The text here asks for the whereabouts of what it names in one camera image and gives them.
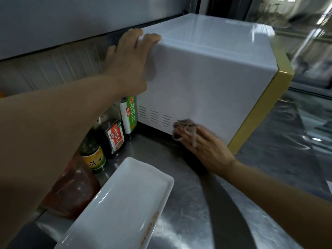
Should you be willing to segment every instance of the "white plate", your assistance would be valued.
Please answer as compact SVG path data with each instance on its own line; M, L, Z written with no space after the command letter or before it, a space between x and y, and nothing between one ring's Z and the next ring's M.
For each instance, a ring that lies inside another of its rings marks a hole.
M55 248L146 248L173 177L127 157Z

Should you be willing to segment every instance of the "stainless steel countertop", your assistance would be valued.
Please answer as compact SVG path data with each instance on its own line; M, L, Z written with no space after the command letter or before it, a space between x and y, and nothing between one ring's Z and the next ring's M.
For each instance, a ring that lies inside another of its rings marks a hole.
M174 187L148 248L301 248L262 209L209 173L180 143L139 125L123 152L98 175L102 184L128 156L171 175ZM293 103L278 101L236 158L285 183L331 200ZM37 225L58 240L71 222L45 212Z

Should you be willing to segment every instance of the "condiment bottle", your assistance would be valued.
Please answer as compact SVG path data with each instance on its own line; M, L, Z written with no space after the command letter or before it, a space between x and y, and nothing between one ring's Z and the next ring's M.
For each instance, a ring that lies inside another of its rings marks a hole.
M119 109L115 105L108 108L92 128L106 158L117 157L126 144Z
M123 97L120 103L120 111L126 139L130 140L131 132L137 126L137 103L136 97Z
M78 151L93 173L98 173L104 170L106 157L101 146L96 141L92 130L90 130L84 137Z

